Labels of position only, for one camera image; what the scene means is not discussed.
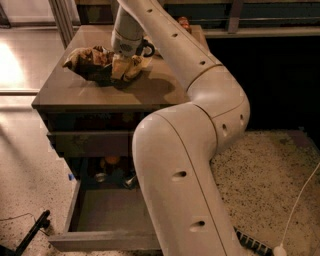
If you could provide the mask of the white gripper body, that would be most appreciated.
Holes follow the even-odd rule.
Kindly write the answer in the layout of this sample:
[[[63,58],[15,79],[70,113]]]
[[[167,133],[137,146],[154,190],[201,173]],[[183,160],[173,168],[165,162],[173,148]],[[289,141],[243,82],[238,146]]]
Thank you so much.
[[[133,55],[151,57],[155,53],[155,47],[144,38],[140,24],[121,6],[117,10],[111,46],[116,54],[125,57]]]

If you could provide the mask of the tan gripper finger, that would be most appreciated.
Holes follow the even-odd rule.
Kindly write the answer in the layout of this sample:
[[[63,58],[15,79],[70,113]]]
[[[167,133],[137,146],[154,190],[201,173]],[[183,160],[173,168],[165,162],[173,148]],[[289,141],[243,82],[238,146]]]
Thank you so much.
[[[115,54],[112,61],[112,73],[111,78],[121,80],[127,67],[129,65],[129,59],[125,56]]]
[[[124,73],[125,80],[132,80],[137,77],[142,71],[143,58],[141,56],[133,56],[130,60],[129,66]]]

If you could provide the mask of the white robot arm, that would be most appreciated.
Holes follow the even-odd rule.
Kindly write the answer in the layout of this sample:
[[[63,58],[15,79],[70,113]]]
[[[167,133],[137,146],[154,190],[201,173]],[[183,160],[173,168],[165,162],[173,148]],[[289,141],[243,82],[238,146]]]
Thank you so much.
[[[210,169],[246,129],[242,87],[158,0],[117,0],[111,45],[145,32],[189,97],[144,118],[132,141],[135,170],[164,256],[246,256]]]

